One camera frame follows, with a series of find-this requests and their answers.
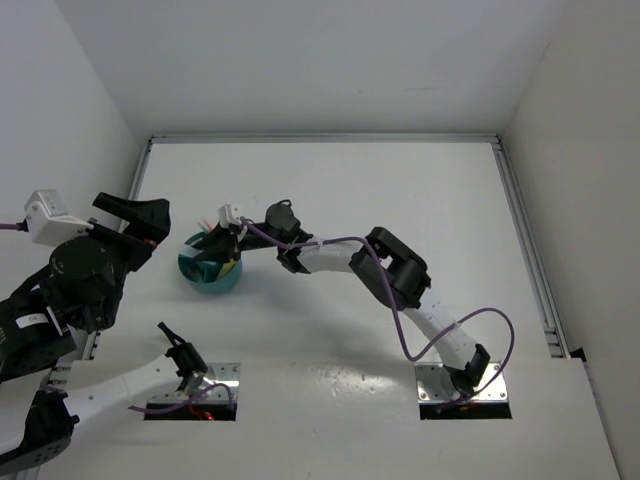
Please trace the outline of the blue highlighter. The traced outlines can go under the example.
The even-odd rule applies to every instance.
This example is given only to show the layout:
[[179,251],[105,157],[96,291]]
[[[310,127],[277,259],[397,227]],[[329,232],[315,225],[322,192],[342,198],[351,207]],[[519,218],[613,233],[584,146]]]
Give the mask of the blue highlighter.
[[202,249],[195,248],[193,245],[183,243],[178,250],[178,258],[183,260],[199,262],[199,256],[203,253]]

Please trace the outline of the yellow highlighter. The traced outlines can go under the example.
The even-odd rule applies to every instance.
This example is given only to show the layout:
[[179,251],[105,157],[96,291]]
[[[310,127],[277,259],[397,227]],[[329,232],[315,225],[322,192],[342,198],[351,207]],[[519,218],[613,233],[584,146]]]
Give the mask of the yellow highlighter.
[[236,260],[230,260],[229,262],[224,263],[217,276],[216,279],[219,280],[221,278],[223,278],[224,276],[226,276],[236,265],[237,261]]

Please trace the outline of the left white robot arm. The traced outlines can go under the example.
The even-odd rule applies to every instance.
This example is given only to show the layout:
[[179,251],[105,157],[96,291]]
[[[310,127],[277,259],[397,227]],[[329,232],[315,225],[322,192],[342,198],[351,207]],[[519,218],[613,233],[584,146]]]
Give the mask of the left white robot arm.
[[55,190],[37,190],[13,229],[52,247],[48,262],[1,302],[1,473],[40,466],[62,453],[86,418],[70,406],[96,411],[107,401],[131,404],[137,395],[177,382],[185,388],[207,365],[195,347],[166,325],[171,346],[157,362],[107,388],[86,394],[43,388],[44,375],[77,348],[73,333],[111,328],[128,274],[138,271],[171,229],[166,199],[127,200],[100,193],[93,202],[125,221],[116,231],[70,215]]

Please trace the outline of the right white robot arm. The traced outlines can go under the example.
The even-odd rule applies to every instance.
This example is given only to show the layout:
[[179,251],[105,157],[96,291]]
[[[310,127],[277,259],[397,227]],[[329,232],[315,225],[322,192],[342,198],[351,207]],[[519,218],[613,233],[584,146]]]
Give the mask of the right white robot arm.
[[431,290],[427,263],[389,230],[375,227],[364,237],[323,240],[302,228],[289,200],[269,206],[258,223],[235,205],[224,205],[218,214],[218,223],[192,244],[196,260],[226,264],[244,252],[274,247],[278,262],[291,273],[353,274],[391,311],[407,360],[415,363],[434,349],[459,396],[475,393],[489,353],[442,307]]

